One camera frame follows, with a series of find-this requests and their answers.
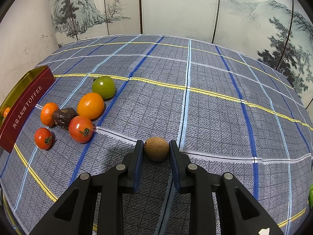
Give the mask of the brown kiwi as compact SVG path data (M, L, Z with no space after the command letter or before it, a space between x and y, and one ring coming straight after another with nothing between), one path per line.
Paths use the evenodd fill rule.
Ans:
M162 162L169 154L169 143L163 138L151 137L145 141L144 151L151 161Z

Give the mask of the painted folding screen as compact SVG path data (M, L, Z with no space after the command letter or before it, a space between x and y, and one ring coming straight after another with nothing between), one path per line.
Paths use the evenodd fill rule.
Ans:
M312 102L312 22L298 0L48 0L60 45L162 33L237 50L285 75Z

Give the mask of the large mandarin orange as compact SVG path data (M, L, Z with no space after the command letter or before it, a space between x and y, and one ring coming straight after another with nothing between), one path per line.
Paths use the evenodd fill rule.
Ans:
M3 117L6 118L8 116L8 113L10 112L11 108L10 107L7 107L5 110L4 110L4 113L3 113Z

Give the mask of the blue plaid tablecloth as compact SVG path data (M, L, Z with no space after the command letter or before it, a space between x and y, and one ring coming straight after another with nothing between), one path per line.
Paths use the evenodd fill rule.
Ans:
M17 234L28 234L78 175L106 172L137 140L154 136L175 140L210 173L234 174L284 234L308 216L312 122L285 76L264 63L194 39L145 34L91 38L29 65L18 61L24 71L47 65L56 79L12 152L1 151L3 207ZM53 147L39 149L34 133L44 105L76 108L105 75L116 92L91 141L54 127Z

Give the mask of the red tomato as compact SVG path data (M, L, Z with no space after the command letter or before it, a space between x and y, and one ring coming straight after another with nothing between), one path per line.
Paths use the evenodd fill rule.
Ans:
M93 135L94 126L88 118L76 116L71 120L68 130L73 140L79 143L86 143Z
M38 148L42 150L49 149L53 142L51 131L46 128L39 128L34 134L34 141Z

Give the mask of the smooth orange tomato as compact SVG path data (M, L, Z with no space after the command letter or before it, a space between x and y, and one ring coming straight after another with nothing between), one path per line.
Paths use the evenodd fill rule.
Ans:
M77 113L90 120L98 118L104 110L102 96L95 92L85 94L77 105Z

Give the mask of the small mandarin orange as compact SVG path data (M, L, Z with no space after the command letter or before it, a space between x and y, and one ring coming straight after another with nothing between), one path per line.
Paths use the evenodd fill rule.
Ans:
M55 124L55 122L52 118L52 115L53 115L54 111L56 111L58 109L59 109L59 107L56 103L54 103L54 102L46 103L43 106L41 113L40 113L41 122L45 126L52 127Z

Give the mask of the red gold toffee tin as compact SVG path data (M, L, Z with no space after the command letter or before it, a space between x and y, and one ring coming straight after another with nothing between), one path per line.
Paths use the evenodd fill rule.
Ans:
M12 152L19 133L28 116L55 81L49 66L28 71L12 88L1 104L1 148ZM11 110L6 118L4 110Z

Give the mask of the dark wrinkled passion fruit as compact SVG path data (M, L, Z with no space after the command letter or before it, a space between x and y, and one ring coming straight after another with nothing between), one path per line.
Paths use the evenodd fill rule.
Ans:
M78 116L78 113L73 108L58 109L53 112L52 119L57 126L64 130L69 130L71 120Z

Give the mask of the small green tomato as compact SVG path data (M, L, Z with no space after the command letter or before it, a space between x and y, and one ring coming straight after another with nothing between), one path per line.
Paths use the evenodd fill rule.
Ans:
M92 91L98 93L103 99L110 99L115 95L116 86L109 76L101 76L93 81Z

